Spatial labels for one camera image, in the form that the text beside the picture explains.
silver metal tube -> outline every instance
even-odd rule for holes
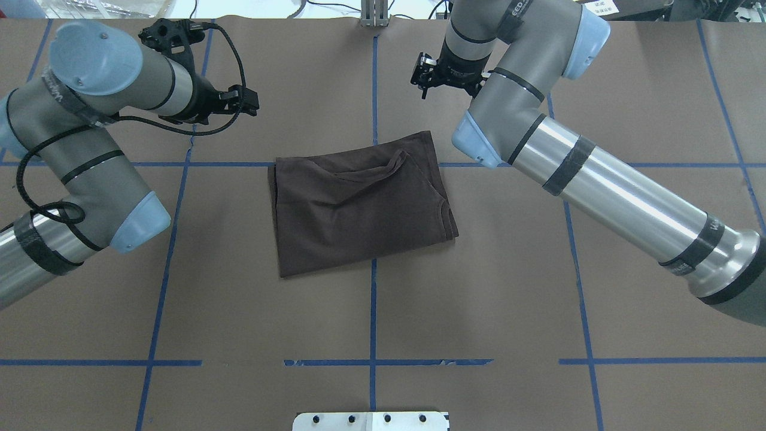
[[[546,118],[529,137],[513,166],[545,185],[571,164],[579,135]],[[559,196],[633,243],[658,262],[681,255],[701,235],[708,214],[642,173],[594,147]],[[704,298],[729,286],[748,267],[758,250],[754,231],[722,226],[712,252],[683,277],[689,290]]]
[[[24,252],[13,228],[0,233],[0,310],[54,278]]]
[[[32,225],[44,244],[69,262],[81,263],[96,253],[62,223],[36,215]],[[56,277],[30,257],[17,240],[13,227],[0,232],[0,310]]]

white paper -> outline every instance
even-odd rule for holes
[[[620,11],[613,0],[598,0],[597,2],[584,3],[583,6],[598,16],[612,15]]]

black band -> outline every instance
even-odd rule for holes
[[[753,260],[750,261],[748,267],[725,288],[717,291],[716,293],[700,298],[699,300],[707,305],[716,305],[733,299],[738,294],[741,294],[745,289],[750,287],[758,277],[761,276],[766,268],[766,239],[761,238],[761,242],[758,244],[758,251],[753,256]]]
[[[697,265],[710,256],[710,253],[713,253],[713,250],[721,241],[724,228],[725,226],[720,220],[708,214],[702,231],[699,232],[697,238],[689,247],[686,247],[686,250],[675,258],[667,262],[659,262],[660,266],[665,267],[674,275],[689,274],[697,268]]]
[[[564,161],[558,165],[556,171],[542,185],[542,188],[553,196],[560,195],[575,175],[580,172],[580,169],[585,164],[585,161],[588,160],[588,157],[591,156],[595,147],[596,144],[592,140],[580,136],[572,149],[569,150],[569,154],[564,158]]]
[[[517,74],[514,74],[511,71],[507,71],[506,69],[503,69],[502,67],[495,67],[491,71],[489,71],[491,74],[498,74],[502,77],[507,77],[511,81],[517,83],[520,85],[524,90],[527,90],[528,92],[532,93],[533,96],[537,97],[537,100],[540,100],[540,103],[545,100],[545,95],[540,92],[540,90],[537,89],[534,85],[527,82],[526,79],[520,77]]]
[[[173,91],[175,91],[175,69],[174,69],[173,65],[172,65],[172,64],[170,64],[170,59],[169,59],[169,58],[165,58],[165,59],[166,59],[166,60],[167,60],[167,62],[168,62],[168,66],[170,66],[170,76],[171,76],[171,78],[172,78],[172,81],[171,81],[171,83],[170,83],[170,91],[168,92],[168,95],[167,95],[167,96],[165,96],[165,99],[163,99],[163,100],[162,100],[162,102],[160,102],[160,103],[159,103],[157,106],[155,106],[155,107],[150,107],[150,108],[149,108],[149,109],[147,109],[147,110],[155,110],[155,109],[157,109],[157,108],[161,107],[162,105],[164,105],[164,104],[168,103],[168,100],[170,100],[170,97],[173,95]]]
[[[513,150],[513,153],[508,158],[508,164],[512,165],[513,162],[516,161],[516,157],[519,156],[519,153],[522,152],[522,148],[526,145],[527,141],[529,141],[529,137],[537,130],[537,128],[540,126],[540,123],[545,119],[545,114],[540,114],[537,117],[537,120],[535,120],[534,123],[530,126],[530,128],[527,130],[527,133],[524,133],[524,137],[522,137],[522,140],[519,142],[519,145],[516,146],[516,148]]]
[[[31,213],[27,212],[13,225],[13,233],[21,249],[29,256],[40,268],[50,272],[53,275],[66,275],[68,272],[77,269],[81,263],[69,262],[59,252],[54,252],[45,244],[45,240],[40,236],[38,230],[32,223]]]
[[[48,93],[51,94],[55,101],[87,124],[95,127],[104,127],[115,122],[113,118],[102,114],[83,102],[71,88],[56,77],[50,67],[46,67],[43,70],[42,80]]]
[[[450,19],[450,24],[452,24],[452,29],[455,31],[455,34],[460,36],[460,38],[463,39],[466,42],[470,42],[472,44],[486,44],[486,43],[490,43],[491,41],[495,40],[495,38],[491,38],[491,39],[472,39],[472,38],[469,38],[468,36],[464,35],[463,33],[460,33],[460,31],[457,29],[457,27],[455,27],[454,21],[452,21],[451,19]]]
[[[461,58],[444,42],[437,69],[439,74],[447,79],[448,84],[476,83],[481,81],[481,74],[484,72],[487,61],[489,61],[489,55],[479,60]]]
[[[72,179],[74,179],[75,176],[80,175],[81,173],[87,171],[88,169],[100,163],[106,162],[109,159],[113,159],[119,156],[125,156],[125,153],[123,153],[121,150],[114,150],[114,151],[109,151],[108,153],[104,153],[98,157],[94,157],[93,159],[90,159],[87,162],[72,169],[67,175],[62,176],[61,183],[66,186],[67,183],[70,182]]]

blue joint cap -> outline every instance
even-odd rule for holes
[[[579,78],[607,43],[610,32],[608,22],[583,6],[572,54],[562,76],[569,79]]]
[[[484,132],[481,131],[468,111],[463,115],[460,124],[457,125],[455,133],[452,134],[452,145],[471,159],[490,169],[496,168],[502,163],[497,151],[489,143]]]
[[[157,198],[157,194],[149,192],[117,229],[110,246],[120,253],[131,252],[168,226],[170,215]]]
[[[8,99],[10,97],[11,95],[9,94],[0,100],[0,148],[5,148],[14,156],[23,159],[27,155],[27,149],[18,141],[16,133],[13,133],[13,128],[11,127],[11,120],[8,115]],[[39,162],[40,160],[38,156],[31,158],[32,162]]]
[[[92,19],[62,25],[51,42],[51,69],[78,93],[106,96],[124,90],[141,72],[141,47],[130,35]]]

black electrical tape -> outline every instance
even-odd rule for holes
[[[99,165],[103,162],[106,162],[107,160],[110,160],[119,156],[125,156],[125,153],[123,153],[121,150],[114,150],[114,151],[109,151],[108,153],[104,153],[98,157],[94,157],[93,159],[88,160],[87,162],[72,169],[67,175],[62,176],[61,183],[63,183],[66,186],[67,183],[70,182],[72,179],[74,179],[75,176],[80,175],[81,173],[87,171],[88,169],[92,167],[95,167],[96,165]]]
[[[59,252],[51,250],[45,244],[45,240],[40,236],[38,230],[32,223],[30,212],[24,214],[13,225],[13,233],[21,249],[29,256],[40,268],[50,272],[53,275],[66,275],[70,271],[79,268],[81,263],[69,262]]]
[[[519,145],[516,146],[516,148],[513,150],[513,153],[508,158],[508,164],[512,165],[513,162],[516,161],[516,157],[519,156],[519,153],[522,152],[522,148],[526,145],[527,141],[529,141],[529,138],[532,136],[532,134],[537,130],[537,128],[540,126],[540,123],[545,119],[545,114],[540,114],[537,117],[537,120],[535,120],[534,123],[530,126],[530,128],[527,130],[527,133],[524,133],[524,137],[522,137],[522,140],[519,141]]]
[[[761,276],[765,268],[766,239],[761,238],[761,242],[758,244],[758,251],[753,256],[753,260],[750,261],[748,267],[730,285],[714,294],[699,298],[699,300],[707,305],[716,305],[733,299],[749,288],[753,281]]]
[[[564,158],[564,161],[558,165],[556,171],[542,185],[542,188],[553,196],[560,195],[575,175],[580,172],[580,169],[582,169],[588,157],[591,156],[595,147],[596,144],[593,141],[587,137],[580,136],[572,149],[569,150],[569,154]]]
[[[517,74],[514,74],[511,71],[507,71],[506,69],[503,69],[502,67],[495,67],[491,71],[489,71],[491,74],[498,74],[502,77],[507,77],[511,81],[517,83],[520,85],[524,90],[527,90],[528,92],[532,93],[532,96],[537,97],[537,100],[540,100],[540,103],[545,100],[545,95],[537,89],[534,85],[530,84],[526,79],[520,77]]]
[[[660,266],[674,275],[687,275],[710,256],[710,253],[713,253],[713,250],[721,241],[725,226],[716,217],[709,214],[707,216],[702,231],[699,232],[697,238],[689,247],[686,247],[686,250],[675,258],[667,262],[659,262]]]
[[[71,88],[56,77],[50,67],[46,67],[43,70],[42,80],[48,93],[51,94],[54,100],[65,110],[78,116],[87,124],[95,127],[104,127],[115,122],[113,118],[102,114],[83,102]]]
[[[532,0],[521,0],[511,2],[500,20],[500,26],[497,28],[497,38],[501,41],[511,44],[516,39],[516,32],[524,24],[522,16],[527,12]]]

